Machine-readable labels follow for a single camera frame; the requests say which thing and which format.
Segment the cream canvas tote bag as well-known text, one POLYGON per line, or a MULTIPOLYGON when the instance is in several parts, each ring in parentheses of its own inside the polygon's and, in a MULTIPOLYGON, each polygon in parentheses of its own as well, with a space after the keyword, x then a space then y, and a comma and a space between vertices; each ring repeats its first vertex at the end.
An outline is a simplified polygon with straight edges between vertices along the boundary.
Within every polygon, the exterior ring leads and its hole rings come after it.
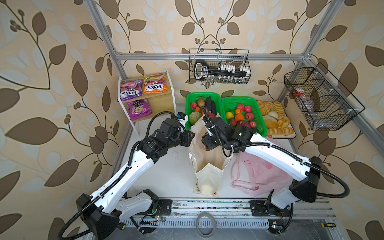
POLYGON ((224 169, 234 154, 228 150, 223 150, 221 147, 206 151, 202 143, 202 137, 208 131, 202 118, 191 127, 191 131, 195 133, 195 137, 189 146, 190 162, 196 174, 194 193, 218 198, 224 169))

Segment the magenta snack bag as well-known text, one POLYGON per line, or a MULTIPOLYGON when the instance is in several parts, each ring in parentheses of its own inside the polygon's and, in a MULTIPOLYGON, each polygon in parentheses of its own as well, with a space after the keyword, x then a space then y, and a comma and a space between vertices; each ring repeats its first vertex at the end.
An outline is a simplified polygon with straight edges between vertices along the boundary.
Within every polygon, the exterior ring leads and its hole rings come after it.
POLYGON ((152 110, 147 99, 128 102, 127 111, 132 121, 139 120, 152 114, 152 110))

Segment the orange Fox's candy bag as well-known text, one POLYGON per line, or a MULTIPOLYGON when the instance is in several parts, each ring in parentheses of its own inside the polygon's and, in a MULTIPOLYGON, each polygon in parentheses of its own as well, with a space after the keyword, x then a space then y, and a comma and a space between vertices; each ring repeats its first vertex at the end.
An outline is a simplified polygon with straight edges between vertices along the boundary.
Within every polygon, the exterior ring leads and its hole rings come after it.
POLYGON ((165 74, 150 75, 144 77, 143 93, 157 94, 168 90, 165 74))

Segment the pink plastic grocery bag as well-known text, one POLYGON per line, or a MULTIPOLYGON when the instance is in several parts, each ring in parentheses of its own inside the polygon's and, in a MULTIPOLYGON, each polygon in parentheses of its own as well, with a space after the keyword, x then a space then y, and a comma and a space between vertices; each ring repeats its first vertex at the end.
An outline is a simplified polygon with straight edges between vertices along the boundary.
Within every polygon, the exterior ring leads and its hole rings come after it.
POLYGON ((251 197, 258 197, 279 190, 290 184, 293 178, 266 160, 239 152, 231 169, 232 187, 251 197))

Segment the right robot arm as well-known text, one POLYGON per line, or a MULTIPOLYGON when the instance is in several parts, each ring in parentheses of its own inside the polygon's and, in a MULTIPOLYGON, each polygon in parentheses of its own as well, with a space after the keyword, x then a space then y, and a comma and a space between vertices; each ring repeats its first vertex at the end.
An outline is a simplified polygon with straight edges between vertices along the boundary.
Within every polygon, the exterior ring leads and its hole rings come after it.
POLYGON ((255 197, 268 194, 262 208, 269 215, 280 215, 293 203, 313 203, 317 197, 341 199, 350 194, 350 188, 339 177, 321 168, 318 157, 296 155, 262 137, 250 127, 232 127, 220 117, 204 116, 207 133, 202 137, 206 150, 220 146, 223 151, 237 154, 231 174, 234 188, 255 197), (318 192, 321 175, 328 176, 343 188, 340 194, 318 192))

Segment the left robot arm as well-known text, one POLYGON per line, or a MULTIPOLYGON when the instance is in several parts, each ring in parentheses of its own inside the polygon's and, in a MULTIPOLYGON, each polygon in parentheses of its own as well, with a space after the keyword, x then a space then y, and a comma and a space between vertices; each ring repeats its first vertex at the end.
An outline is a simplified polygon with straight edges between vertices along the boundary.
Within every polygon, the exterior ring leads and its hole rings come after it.
POLYGON ((120 218, 124 214, 131 212, 134 216, 136 212, 132 208, 117 209, 121 198, 138 177, 165 156, 169 149, 190 146, 195 135, 186 129, 187 120, 185 113, 170 113, 170 118, 164 120, 158 130, 152 135, 146 133, 144 139, 134 143, 128 162, 117 173, 91 195, 82 194, 77 199, 79 211, 64 224, 57 238, 65 239, 63 235, 68 227, 81 218, 88 230, 71 236, 71 240, 90 233, 97 239, 104 240, 121 226, 120 218))

